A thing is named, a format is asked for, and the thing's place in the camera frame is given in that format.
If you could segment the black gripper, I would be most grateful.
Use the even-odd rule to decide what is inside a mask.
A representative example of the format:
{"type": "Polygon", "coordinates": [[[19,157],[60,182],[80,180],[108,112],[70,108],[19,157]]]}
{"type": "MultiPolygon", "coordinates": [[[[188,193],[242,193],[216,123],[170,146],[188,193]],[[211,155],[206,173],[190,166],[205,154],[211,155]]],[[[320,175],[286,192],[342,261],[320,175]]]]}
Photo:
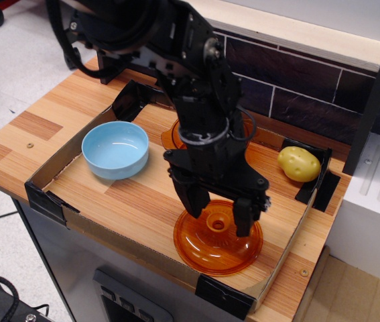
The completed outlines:
{"type": "Polygon", "coordinates": [[[209,193],[232,200],[237,237],[248,237],[260,213],[271,204],[269,182],[249,165],[246,150],[232,160],[207,161],[178,150],[164,152],[174,188],[188,214],[199,218],[210,202],[209,193]]]}

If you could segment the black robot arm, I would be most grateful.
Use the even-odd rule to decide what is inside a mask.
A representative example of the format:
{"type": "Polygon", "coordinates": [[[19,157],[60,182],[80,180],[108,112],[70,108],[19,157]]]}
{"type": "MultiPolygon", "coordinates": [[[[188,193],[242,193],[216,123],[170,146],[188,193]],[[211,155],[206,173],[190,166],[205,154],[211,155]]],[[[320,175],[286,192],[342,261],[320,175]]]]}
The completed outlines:
{"type": "Polygon", "coordinates": [[[247,163],[251,135],[239,105],[241,81],[231,71],[212,26],[184,1],[72,1],[73,33],[113,59],[99,70],[84,66],[64,31],[59,1],[46,7],[53,32],[79,70],[93,78],[130,64],[155,72],[179,121],[183,150],[168,150],[170,177],[185,209],[199,217],[217,194],[233,202],[239,237],[247,237],[270,205],[269,183],[247,163]]]}

